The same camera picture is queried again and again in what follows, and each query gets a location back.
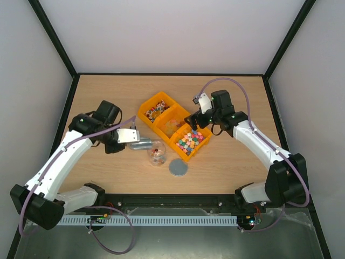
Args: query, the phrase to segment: silver cylinder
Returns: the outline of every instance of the silver cylinder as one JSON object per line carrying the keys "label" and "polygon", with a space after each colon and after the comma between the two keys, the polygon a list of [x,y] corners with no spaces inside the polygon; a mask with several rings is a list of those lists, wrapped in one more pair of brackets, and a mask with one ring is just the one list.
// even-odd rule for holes
{"label": "silver cylinder", "polygon": [[130,149],[133,149],[133,150],[151,149],[152,141],[150,138],[140,137],[140,141],[130,144],[129,147]]}

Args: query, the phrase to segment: colorful candy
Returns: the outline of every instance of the colorful candy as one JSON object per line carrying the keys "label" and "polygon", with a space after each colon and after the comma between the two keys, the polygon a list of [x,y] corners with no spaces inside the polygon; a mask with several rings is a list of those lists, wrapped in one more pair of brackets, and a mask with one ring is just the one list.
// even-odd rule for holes
{"label": "colorful candy", "polygon": [[176,145],[186,154],[190,155],[192,151],[200,145],[200,143],[204,140],[202,133],[199,131],[192,131],[187,133],[180,139]]}

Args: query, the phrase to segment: small parts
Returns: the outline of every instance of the small parts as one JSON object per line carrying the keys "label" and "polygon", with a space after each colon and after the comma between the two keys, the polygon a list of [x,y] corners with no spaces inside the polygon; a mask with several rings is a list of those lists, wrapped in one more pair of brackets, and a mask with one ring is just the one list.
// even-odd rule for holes
{"label": "small parts", "polygon": [[156,118],[163,112],[165,112],[168,108],[170,108],[170,106],[167,105],[163,100],[161,100],[158,104],[156,104],[156,107],[152,107],[147,112],[145,112],[145,116],[151,122],[154,122]]}
{"label": "small parts", "polygon": [[167,160],[165,156],[165,145],[160,141],[154,141],[152,148],[147,150],[149,160],[154,166],[161,166]]}
{"label": "small parts", "polygon": [[167,121],[162,127],[161,130],[167,135],[168,138],[171,138],[172,135],[183,125],[185,124],[184,121],[179,121],[176,119],[171,119]]}
{"label": "small parts", "polygon": [[182,139],[180,139],[176,145],[182,149],[186,155],[190,155],[192,151],[204,141],[204,137],[199,131],[192,131],[187,133]]}

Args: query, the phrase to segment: white wall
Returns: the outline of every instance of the white wall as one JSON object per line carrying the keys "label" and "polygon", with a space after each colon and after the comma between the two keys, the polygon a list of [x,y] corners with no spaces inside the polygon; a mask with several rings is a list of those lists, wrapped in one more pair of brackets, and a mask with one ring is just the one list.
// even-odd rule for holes
{"label": "white wall", "polygon": [[345,240],[344,12],[342,0],[316,1],[271,78],[333,258],[344,258]]}
{"label": "white wall", "polygon": [[304,0],[41,0],[78,72],[264,73]]}
{"label": "white wall", "polygon": [[49,156],[71,77],[27,0],[0,2],[0,258],[19,216],[10,198]]}

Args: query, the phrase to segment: round metal disc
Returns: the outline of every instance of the round metal disc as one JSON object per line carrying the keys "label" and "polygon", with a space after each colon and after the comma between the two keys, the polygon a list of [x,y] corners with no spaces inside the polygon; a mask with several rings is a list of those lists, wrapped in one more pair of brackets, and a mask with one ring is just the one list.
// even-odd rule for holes
{"label": "round metal disc", "polygon": [[174,159],[169,165],[169,170],[174,176],[184,176],[188,170],[188,165],[182,159]]}

